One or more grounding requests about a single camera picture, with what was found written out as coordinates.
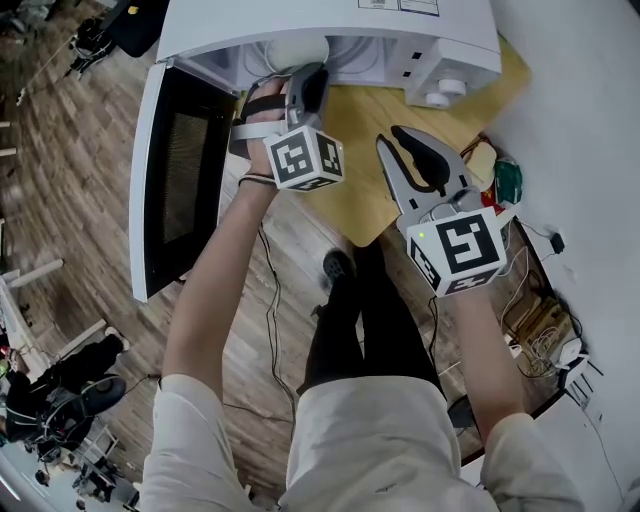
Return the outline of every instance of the white cube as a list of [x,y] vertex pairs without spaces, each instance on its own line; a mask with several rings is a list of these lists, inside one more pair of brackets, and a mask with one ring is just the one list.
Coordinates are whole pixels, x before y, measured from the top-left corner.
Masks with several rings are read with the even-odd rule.
[[411,226],[407,254],[438,297],[488,284],[507,264],[493,208]]
[[327,134],[301,126],[264,139],[279,189],[310,192],[344,180],[344,148]]

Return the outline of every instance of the person's left hand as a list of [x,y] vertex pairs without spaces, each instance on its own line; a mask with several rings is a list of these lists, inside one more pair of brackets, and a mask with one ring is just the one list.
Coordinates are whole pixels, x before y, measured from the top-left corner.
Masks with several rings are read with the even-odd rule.
[[[251,95],[247,101],[252,101],[263,96],[275,96],[278,94],[286,94],[289,89],[288,78],[274,78],[260,86]],[[284,109],[268,110],[259,112],[247,118],[247,123],[264,123],[268,121],[278,121],[284,116]],[[267,156],[267,148],[262,139],[247,140],[247,149],[249,150],[249,158],[251,158],[250,172],[263,174],[265,176],[273,176],[271,163]]]

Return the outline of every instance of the white microwave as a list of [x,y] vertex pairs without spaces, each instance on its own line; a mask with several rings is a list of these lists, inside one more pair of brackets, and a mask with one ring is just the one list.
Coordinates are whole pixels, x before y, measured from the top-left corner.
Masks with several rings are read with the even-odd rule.
[[326,38],[332,84],[401,88],[411,105],[446,108],[501,72],[490,0],[171,0],[132,159],[136,299],[195,263],[217,225],[236,101],[272,72],[273,41],[307,35]]

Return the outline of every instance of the microwave door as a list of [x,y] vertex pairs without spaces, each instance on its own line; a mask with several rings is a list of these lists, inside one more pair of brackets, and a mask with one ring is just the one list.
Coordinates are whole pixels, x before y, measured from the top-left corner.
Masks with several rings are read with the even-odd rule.
[[175,67],[149,70],[129,196],[131,285],[140,301],[189,271],[217,226],[235,103]]

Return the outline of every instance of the yellow wooden table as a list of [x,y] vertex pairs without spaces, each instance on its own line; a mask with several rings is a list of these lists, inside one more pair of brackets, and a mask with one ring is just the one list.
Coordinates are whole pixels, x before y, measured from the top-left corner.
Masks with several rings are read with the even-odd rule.
[[[530,81],[529,68],[511,45],[501,39],[500,47],[501,78],[446,112],[406,105],[401,89],[332,87],[324,130],[344,144],[345,181],[305,194],[305,200],[355,245],[369,245],[399,215],[378,161],[376,137],[382,133],[395,141],[391,126],[404,125],[462,151]],[[413,170],[409,154],[396,147]]]

